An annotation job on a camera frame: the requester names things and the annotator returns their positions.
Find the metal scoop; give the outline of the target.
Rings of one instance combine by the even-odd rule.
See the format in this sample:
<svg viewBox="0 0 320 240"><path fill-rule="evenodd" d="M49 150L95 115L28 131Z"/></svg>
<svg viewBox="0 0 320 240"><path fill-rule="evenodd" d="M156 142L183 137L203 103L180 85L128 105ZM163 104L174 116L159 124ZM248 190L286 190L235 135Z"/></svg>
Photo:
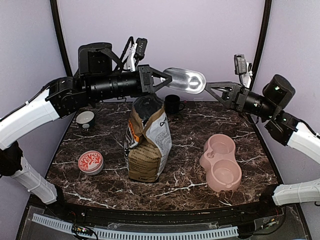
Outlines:
<svg viewBox="0 0 320 240"><path fill-rule="evenodd" d="M197 95L205 90L206 77L198 71L178 67L169 67L163 71L172 77L167 87L179 92Z"/></svg>

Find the pet food bag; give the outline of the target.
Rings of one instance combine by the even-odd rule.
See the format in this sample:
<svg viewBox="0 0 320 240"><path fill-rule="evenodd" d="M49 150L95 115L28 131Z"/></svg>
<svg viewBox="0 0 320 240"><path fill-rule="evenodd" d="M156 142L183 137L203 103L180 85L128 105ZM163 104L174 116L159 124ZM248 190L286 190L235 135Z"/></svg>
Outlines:
<svg viewBox="0 0 320 240"><path fill-rule="evenodd" d="M156 182L171 148L164 101L154 93L138 97L132 104L123 147L128 177L137 182Z"/></svg>

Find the pink double pet bowl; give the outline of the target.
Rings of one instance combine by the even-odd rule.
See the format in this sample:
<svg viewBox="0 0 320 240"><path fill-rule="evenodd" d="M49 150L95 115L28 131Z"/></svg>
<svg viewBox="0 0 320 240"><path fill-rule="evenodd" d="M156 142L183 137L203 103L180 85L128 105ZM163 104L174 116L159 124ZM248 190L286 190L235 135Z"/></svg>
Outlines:
<svg viewBox="0 0 320 240"><path fill-rule="evenodd" d="M242 181L242 170L235 157L236 145L224 134L212 135L204 144L199 164L206 183L215 192L235 191Z"/></svg>

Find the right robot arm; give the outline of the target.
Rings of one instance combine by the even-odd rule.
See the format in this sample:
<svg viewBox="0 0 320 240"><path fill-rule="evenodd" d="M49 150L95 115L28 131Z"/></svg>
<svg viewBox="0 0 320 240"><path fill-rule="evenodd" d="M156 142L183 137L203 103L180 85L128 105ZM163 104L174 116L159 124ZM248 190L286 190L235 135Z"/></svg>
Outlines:
<svg viewBox="0 0 320 240"><path fill-rule="evenodd" d="M276 74L259 95L235 82L208 82L205 90L225 108L255 115L265 123L270 136L283 146L320 161L320 135L308 123L285 112L296 90L283 76ZM295 183L273 184L266 187L255 205L255 213L266 217L275 206L294 203L320 202L319 179Z"/></svg>

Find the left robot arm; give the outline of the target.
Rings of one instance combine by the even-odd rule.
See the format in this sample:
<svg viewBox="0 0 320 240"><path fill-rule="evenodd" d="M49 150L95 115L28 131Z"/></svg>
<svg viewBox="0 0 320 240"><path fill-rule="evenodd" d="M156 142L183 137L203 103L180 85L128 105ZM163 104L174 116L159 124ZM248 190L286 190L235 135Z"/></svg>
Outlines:
<svg viewBox="0 0 320 240"><path fill-rule="evenodd" d="M141 97L156 93L172 77L149 65L140 65L146 42L133 54L133 64L118 57L108 42L95 42L78 49L78 69L74 76L47 83L29 101L0 120L0 174L11 177L36 195L60 218L71 213L62 190L45 180L27 161L18 140L49 122L65 118L99 101Z"/></svg>

